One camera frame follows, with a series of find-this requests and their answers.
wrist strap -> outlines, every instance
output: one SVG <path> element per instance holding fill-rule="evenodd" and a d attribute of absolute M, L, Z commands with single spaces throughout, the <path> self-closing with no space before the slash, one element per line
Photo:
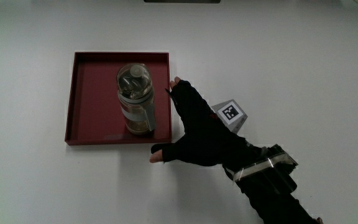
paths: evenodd
<path fill-rule="evenodd" d="M 265 158 L 261 161 L 258 161 L 254 164 L 251 164 L 247 167 L 242 168 L 241 170 L 234 172 L 226 167 L 224 167 L 224 169 L 231 174 L 231 179 L 233 180 L 233 182 L 237 182 L 239 180 L 241 180 L 244 177 L 248 177 L 252 174 L 261 172 L 265 169 L 268 168 L 275 168 L 275 166 L 277 164 L 288 164 L 288 165 L 292 165 L 293 168 L 295 168 L 298 163 L 295 162 L 294 159 L 291 158 L 290 155 L 288 155 L 284 150 L 281 150 L 281 152 L 279 152 L 278 154 L 275 154 L 273 156 L 270 156 L 268 158 Z"/>

hand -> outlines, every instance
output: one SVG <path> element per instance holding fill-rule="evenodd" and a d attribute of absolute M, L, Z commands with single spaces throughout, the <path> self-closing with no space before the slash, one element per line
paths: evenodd
<path fill-rule="evenodd" d="M 207 102 L 188 81 L 175 77 L 169 93 L 183 121 L 185 135 L 176 143 L 152 146 L 150 162 L 169 162 L 179 159 L 201 166 L 214 166 L 238 160 L 241 164 L 252 158 L 246 141 L 230 132 Z"/>

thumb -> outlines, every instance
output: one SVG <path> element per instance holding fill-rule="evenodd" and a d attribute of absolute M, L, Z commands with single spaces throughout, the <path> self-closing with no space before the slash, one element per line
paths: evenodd
<path fill-rule="evenodd" d="M 158 150 L 157 152 L 153 153 L 152 156 L 150 156 L 150 160 L 151 163 L 155 163 L 155 162 L 162 162 L 162 149 Z"/>
<path fill-rule="evenodd" d="M 152 146 L 150 162 L 170 162 L 180 159 L 187 147 L 189 144 L 185 136 L 175 143 L 155 144 Z"/>

red tray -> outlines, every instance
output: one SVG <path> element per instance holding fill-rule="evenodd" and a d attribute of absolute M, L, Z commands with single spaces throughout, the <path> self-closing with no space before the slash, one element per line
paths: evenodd
<path fill-rule="evenodd" d="M 155 92 L 156 128 L 130 133 L 118 100 L 117 72 L 127 63 L 144 63 Z M 65 141 L 69 145 L 171 142 L 168 53 L 76 52 Z"/>

fingertip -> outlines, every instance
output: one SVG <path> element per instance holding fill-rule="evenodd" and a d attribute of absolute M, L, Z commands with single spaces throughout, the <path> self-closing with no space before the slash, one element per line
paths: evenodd
<path fill-rule="evenodd" d="M 171 89 L 175 86 L 175 85 L 177 85 L 174 81 L 171 81 L 170 83 L 169 83 L 169 85 L 171 86 Z"/>
<path fill-rule="evenodd" d="M 158 150 L 157 152 L 153 153 L 151 156 L 150 156 L 150 159 L 149 161 L 151 163 L 155 163 L 155 162 L 162 162 L 163 159 L 162 159 L 162 150 Z"/>
<path fill-rule="evenodd" d="M 175 77 L 174 81 L 175 81 L 176 84 L 178 84 L 179 81 L 180 81 L 180 78 L 179 78 L 179 77 Z"/>

